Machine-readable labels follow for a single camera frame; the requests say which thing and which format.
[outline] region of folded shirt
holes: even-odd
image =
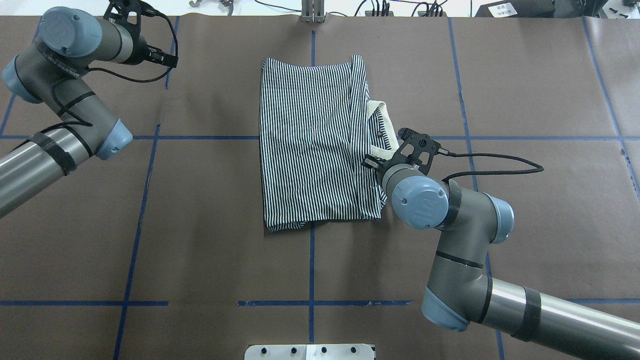
[[[372,148],[397,140],[383,102],[369,101],[362,57],[300,67],[267,58],[260,92],[264,221],[270,231],[309,221],[380,218],[386,197]]]

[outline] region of cable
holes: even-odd
[[[356,13],[353,14],[353,16],[358,16],[358,12],[360,11],[360,8],[362,7],[362,5],[364,5],[364,3],[366,3],[367,0],[362,0],[362,2],[360,3],[360,5],[358,5],[358,8],[356,9]]]
[[[464,172],[457,172],[455,174],[451,174],[447,177],[445,177],[444,179],[442,179],[442,182],[444,183],[448,183],[449,180],[453,179],[454,177],[460,177],[460,176],[469,176],[469,175],[524,175],[524,174],[533,174],[536,172],[541,172],[544,171],[544,167],[542,167],[539,164],[534,163],[533,161],[529,161],[527,159],[523,159],[523,158],[519,158],[518,156],[511,156],[511,155],[501,155],[501,154],[490,154],[487,152],[478,152],[475,154],[456,154],[454,152],[445,150],[445,149],[440,149],[440,154],[443,154],[445,156],[450,156],[452,158],[471,158],[473,156],[484,156],[487,158],[501,158],[501,159],[509,159],[509,160],[516,160],[519,161],[521,163],[525,163],[527,165],[530,165],[534,168],[530,168],[527,170],[497,170],[497,171],[464,171]]]
[[[258,0],[254,0],[256,3],[265,5],[265,6],[270,6],[272,8],[279,8],[279,9],[284,9],[284,10],[289,10],[290,12],[302,12],[302,10],[296,10],[296,9],[290,9],[290,8],[286,8],[284,6],[280,6],[280,5],[272,5],[272,4],[267,4],[267,3],[263,3],[262,1],[258,1]]]
[[[64,83],[65,81],[68,81],[68,80],[71,80],[71,78],[63,78],[63,79],[60,79],[57,83],[55,83],[51,87],[51,97],[53,98],[53,101],[56,103],[56,105],[58,105],[60,107],[61,111],[71,115],[74,119],[77,120],[77,122],[76,121],[67,121],[67,122],[61,122],[61,123],[56,124],[56,125],[64,124],[64,125],[82,125],[82,126],[88,126],[88,127],[93,126],[92,123],[82,119],[80,116],[78,116],[78,114],[76,114],[73,111],[71,111],[66,105],[64,105],[60,101],[60,99],[58,98],[58,95],[56,95],[56,89],[58,88],[58,86],[62,85],[62,83]]]
[[[167,21],[167,23],[169,24],[169,28],[171,29],[171,34],[173,35],[173,43],[175,45],[175,55],[176,57],[178,56],[178,38],[175,35],[175,30],[173,29],[173,24],[171,23],[171,20],[169,19],[169,17],[167,17],[165,14],[163,13],[158,13],[157,16],[160,16],[161,18],[163,18],[164,20]],[[87,69],[87,71],[91,72],[91,71],[102,71],[102,72],[106,72],[107,74],[111,74],[113,76],[116,76],[120,79],[125,79],[128,81],[132,81],[134,83],[152,83],[154,81],[158,81],[162,78],[164,78],[165,76],[167,76],[167,74],[169,74],[169,72],[171,72],[171,70],[173,70],[172,67],[168,67],[167,70],[164,72],[164,74],[153,78],[153,79],[148,79],[148,80],[138,80],[138,79],[132,79],[132,78],[128,78],[127,76],[124,75],[120,75],[117,72],[113,72],[111,70],[108,69],[104,69],[102,67],[90,67]]]
[[[420,7],[420,5],[426,5],[427,6],[427,12],[429,12],[429,4],[422,2],[422,3],[418,3],[418,5],[415,6],[415,8],[413,9],[413,12],[411,13],[411,16],[413,17],[415,15],[415,12],[418,10],[418,7]]]

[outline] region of label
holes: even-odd
[[[504,3],[495,6],[489,6],[489,11],[493,17],[507,17],[518,15],[518,12],[513,8],[511,3]]]

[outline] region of blue joint cap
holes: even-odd
[[[18,71],[15,69],[15,59],[18,57],[14,57],[13,60],[2,70],[2,81],[9,88],[9,91],[16,96],[21,97],[26,102],[30,102],[31,104],[40,104],[42,100],[32,95],[18,76]]]
[[[122,150],[128,143],[133,140],[133,135],[122,123],[120,119],[113,126],[107,140],[102,143],[100,150],[96,154],[102,160],[108,160],[120,150]]]
[[[42,40],[56,53],[80,58],[94,52],[102,42],[102,28],[91,14],[58,6],[42,15]]]
[[[422,314],[430,322],[449,330],[465,331],[469,320],[458,315],[427,287],[422,301]]]
[[[394,188],[391,205],[400,219],[416,229],[440,225],[449,211],[447,192],[426,176],[400,181]]]
[[[483,193],[491,199],[493,207],[495,208],[495,215],[498,220],[498,228],[495,232],[495,238],[490,242],[492,244],[499,244],[504,240],[507,240],[509,233],[513,230],[515,224],[515,215],[513,214],[513,208],[508,202],[493,197],[487,193]]]

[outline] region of table surface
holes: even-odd
[[[464,178],[508,201],[504,281],[640,322],[640,23],[585,19],[175,19],[180,65],[165,81],[87,83],[134,134],[0,220],[3,359],[241,359],[252,344],[372,343],[378,359],[568,359],[420,313],[437,231],[386,207],[368,222],[264,228],[260,65],[361,54],[396,128],[455,152],[531,159],[528,176]],[[0,17],[0,63],[37,17]],[[161,20],[150,44],[169,49]],[[113,65],[142,78],[153,64]],[[0,88],[0,152],[56,122]],[[514,168],[477,159],[478,170]],[[437,158],[432,175],[469,169]]]

